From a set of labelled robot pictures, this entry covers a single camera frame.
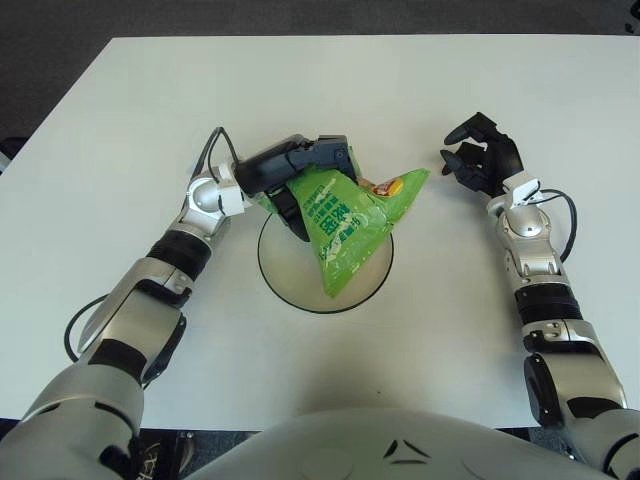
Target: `black cable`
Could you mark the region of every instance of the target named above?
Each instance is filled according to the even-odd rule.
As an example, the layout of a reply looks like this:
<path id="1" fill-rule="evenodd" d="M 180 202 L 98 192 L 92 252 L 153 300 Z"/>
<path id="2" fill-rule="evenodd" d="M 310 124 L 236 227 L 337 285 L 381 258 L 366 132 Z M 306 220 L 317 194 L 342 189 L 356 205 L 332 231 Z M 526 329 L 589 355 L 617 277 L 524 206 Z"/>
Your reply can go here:
<path id="1" fill-rule="evenodd" d="M 540 190 L 541 193 L 554 193 L 553 197 L 545 198 L 544 200 L 538 200 L 537 202 L 529 202 L 529 205 L 535 205 L 538 203 L 545 203 L 551 200 L 555 200 L 556 198 L 562 197 L 567 202 L 567 206 L 569 207 L 569 216 L 571 218 L 571 230 L 569 232 L 569 238 L 567 239 L 567 244 L 564 247 L 564 251 L 560 255 L 560 260 L 564 262 L 567 258 L 569 258 L 569 254 L 573 249 L 573 243 L 576 241 L 576 234 L 578 232 L 578 210 L 576 209 L 576 204 L 573 202 L 571 197 L 564 193 L 561 190 L 556 190 L 555 188 L 545 188 L 544 190 Z"/>
<path id="2" fill-rule="evenodd" d="M 105 298 L 107 298 L 107 295 L 102 295 L 101 297 L 96 298 L 94 301 L 86 304 L 84 307 L 78 310 L 76 314 L 71 317 L 71 320 L 69 320 L 69 323 L 67 324 L 67 328 L 64 330 L 64 349 L 67 352 L 67 356 L 69 357 L 69 359 L 71 359 L 71 361 L 74 363 L 78 361 L 78 356 L 76 355 L 76 352 L 73 351 L 73 348 L 71 348 L 71 340 L 69 339 L 69 337 L 71 336 L 71 329 L 84 312 L 102 302 Z"/>
<path id="3" fill-rule="evenodd" d="M 240 164 L 240 160 L 238 159 L 238 155 L 236 154 L 236 149 L 233 147 L 233 142 L 229 138 L 229 135 L 227 135 L 226 130 L 224 129 L 224 127 L 216 128 L 211 134 L 211 137 L 209 137 L 210 139 L 212 139 L 211 145 L 209 146 L 209 151 L 207 152 L 207 167 L 209 168 L 209 174 L 211 174 L 211 177 L 216 183 L 220 183 L 220 181 L 213 173 L 213 168 L 211 168 L 211 153 L 213 152 L 213 147 L 215 147 L 216 142 L 220 138 L 220 135 L 222 135 L 227 141 L 227 146 L 229 147 L 229 151 L 231 152 L 231 158 L 233 159 L 234 165 L 237 166 Z"/>
<path id="4" fill-rule="evenodd" d="M 215 173 L 213 173 L 213 168 L 211 168 L 211 152 L 213 152 L 213 147 L 216 145 L 218 138 L 220 138 L 221 128 L 222 127 L 218 127 L 214 130 L 214 132 L 217 132 L 217 133 L 216 133 L 216 136 L 211 141 L 211 145 L 209 146 L 209 152 L 207 153 L 207 168 L 209 169 L 209 175 L 211 175 L 211 178 L 213 178 L 213 181 L 216 183 L 220 183 L 220 180 L 218 180 L 218 177 L 216 177 Z"/>

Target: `green plastic bag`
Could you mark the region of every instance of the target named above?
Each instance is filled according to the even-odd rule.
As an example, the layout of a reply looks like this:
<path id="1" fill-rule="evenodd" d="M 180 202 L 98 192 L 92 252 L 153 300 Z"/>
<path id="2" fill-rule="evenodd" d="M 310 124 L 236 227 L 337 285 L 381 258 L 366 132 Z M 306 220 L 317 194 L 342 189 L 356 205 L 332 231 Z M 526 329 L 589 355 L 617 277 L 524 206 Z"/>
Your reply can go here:
<path id="1" fill-rule="evenodd" d="M 419 169 L 377 186 L 360 186 L 337 170 L 310 167 L 287 182 L 320 261 L 327 295 L 340 293 L 382 244 L 428 175 Z"/>

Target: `black arm joint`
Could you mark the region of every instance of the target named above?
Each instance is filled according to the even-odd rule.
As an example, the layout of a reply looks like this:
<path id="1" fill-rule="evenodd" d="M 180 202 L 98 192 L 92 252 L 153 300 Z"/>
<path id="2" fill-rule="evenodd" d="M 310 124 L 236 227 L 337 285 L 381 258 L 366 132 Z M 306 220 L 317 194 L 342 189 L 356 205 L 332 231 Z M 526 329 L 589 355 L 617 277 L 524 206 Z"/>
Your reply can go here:
<path id="1" fill-rule="evenodd" d="M 129 374 L 138 384 L 147 363 L 139 350 L 119 340 L 105 339 L 89 359 L 89 365 L 108 365 Z"/>
<path id="2" fill-rule="evenodd" d="M 181 308 L 187 303 L 189 297 L 191 297 L 191 289 L 185 288 L 182 293 L 176 293 L 169 290 L 164 285 L 160 285 L 151 279 L 144 279 L 139 281 L 136 286 L 136 290 L 146 293 L 147 295 L 160 300 L 162 303 L 170 305 L 172 307 Z"/>
<path id="3" fill-rule="evenodd" d="M 523 325 L 541 320 L 582 320 L 578 301 L 571 288 L 561 283 L 523 287 L 515 293 Z"/>
<path id="4" fill-rule="evenodd" d="M 169 340 L 167 340 L 167 343 L 162 347 L 162 350 L 158 354 L 156 360 L 145 372 L 144 378 L 142 379 L 143 383 L 150 382 L 154 378 L 159 377 L 160 374 L 166 370 L 167 366 L 169 366 L 173 353 L 178 347 L 178 343 L 180 343 L 180 340 L 182 339 L 182 335 L 184 334 L 186 327 L 187 319 L 184 315 L 180 315 L 180 320 L 178 321 L 176 328 L 171 333 Z"/>
<path id="5" fill-rule="evenodd" d="M 178 230 L 167 230 L 147 257 L 173 265 L 194 280 L 211 258 L 209 246 L 199 238 Z"/>
<path id="6" fill-rule="evenodd" d="M 531 413 L 542 427 L 562 424 L 558 393 L 549 368 L 540 355 L 532 355 L 524 361 L 524 377 L 529 394 Z"/>

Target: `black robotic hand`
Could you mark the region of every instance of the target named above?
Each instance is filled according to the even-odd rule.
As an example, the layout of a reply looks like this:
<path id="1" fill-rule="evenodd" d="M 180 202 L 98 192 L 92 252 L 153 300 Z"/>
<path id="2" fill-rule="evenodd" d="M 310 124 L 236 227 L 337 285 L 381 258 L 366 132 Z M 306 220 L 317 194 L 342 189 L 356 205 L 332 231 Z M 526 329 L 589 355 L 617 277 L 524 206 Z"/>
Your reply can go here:
<path id="1" fill-rule="evenodd" d="M 446 162 L 442 174 L 453 172 L 459 183 L 473 191 L 481 190 L 491 197 L 502 195 L 504 179 L 523 170 L 516 144 L 480 112 L 453 129 L 444 143 L 453 145 L 469 137 L 476 142 L 485 142 L 487 148 L 462 142 L 455 153 L 440 150 Z"/>

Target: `dark floor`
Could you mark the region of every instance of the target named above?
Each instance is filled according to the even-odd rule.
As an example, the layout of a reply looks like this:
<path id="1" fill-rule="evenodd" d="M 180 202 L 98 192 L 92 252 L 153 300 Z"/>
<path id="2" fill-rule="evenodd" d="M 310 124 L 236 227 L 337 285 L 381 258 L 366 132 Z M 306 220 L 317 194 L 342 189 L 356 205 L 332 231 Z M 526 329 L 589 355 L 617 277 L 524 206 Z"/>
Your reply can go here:
<path id="1" fill-rule="evenodd" d="M 634 0 L 0 0 L 0 139 L 29 136 L 112 37 L 625 35 Z"/>

